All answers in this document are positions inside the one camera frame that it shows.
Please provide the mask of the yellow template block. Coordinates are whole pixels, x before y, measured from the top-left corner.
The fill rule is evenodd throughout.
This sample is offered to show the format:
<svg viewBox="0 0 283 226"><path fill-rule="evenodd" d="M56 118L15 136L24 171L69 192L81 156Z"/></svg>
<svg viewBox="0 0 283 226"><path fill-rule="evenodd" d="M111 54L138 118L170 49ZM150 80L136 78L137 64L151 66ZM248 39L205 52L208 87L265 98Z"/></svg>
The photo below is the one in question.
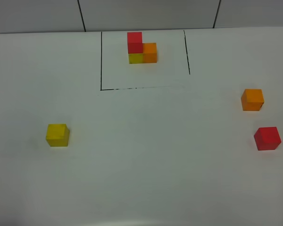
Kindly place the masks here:
<svg viewBox="0 0 283 226"><path fill-rule="evenodd" d="M132 53L128 54L129 64L142 64L143 63L143 53Z"/></svg>

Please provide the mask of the orange template block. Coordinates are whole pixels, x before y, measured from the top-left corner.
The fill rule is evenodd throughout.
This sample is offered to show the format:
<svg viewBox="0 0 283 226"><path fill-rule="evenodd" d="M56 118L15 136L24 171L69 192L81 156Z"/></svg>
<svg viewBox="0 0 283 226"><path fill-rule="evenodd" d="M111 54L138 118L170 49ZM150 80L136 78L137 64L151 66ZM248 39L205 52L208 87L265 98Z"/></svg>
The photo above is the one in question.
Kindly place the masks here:
<svg viewBox="0 0 283 226"><path fill-rule="evenodd" d="M156 63L157 61L157 44L143 43L143 63Z"/></svg>

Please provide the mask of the red template block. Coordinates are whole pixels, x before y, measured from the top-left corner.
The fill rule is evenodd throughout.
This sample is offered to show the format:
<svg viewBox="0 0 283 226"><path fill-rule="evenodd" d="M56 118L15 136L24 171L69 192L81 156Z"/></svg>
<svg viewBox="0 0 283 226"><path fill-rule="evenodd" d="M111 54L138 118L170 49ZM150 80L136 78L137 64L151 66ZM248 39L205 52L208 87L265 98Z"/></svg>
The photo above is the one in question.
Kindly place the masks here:
<svg viewBox="0 0 283 226"><path fill-rule="evenodd" d="M129 54L139 54L143 52L142 32L128 32L127 46Z"/></svg>

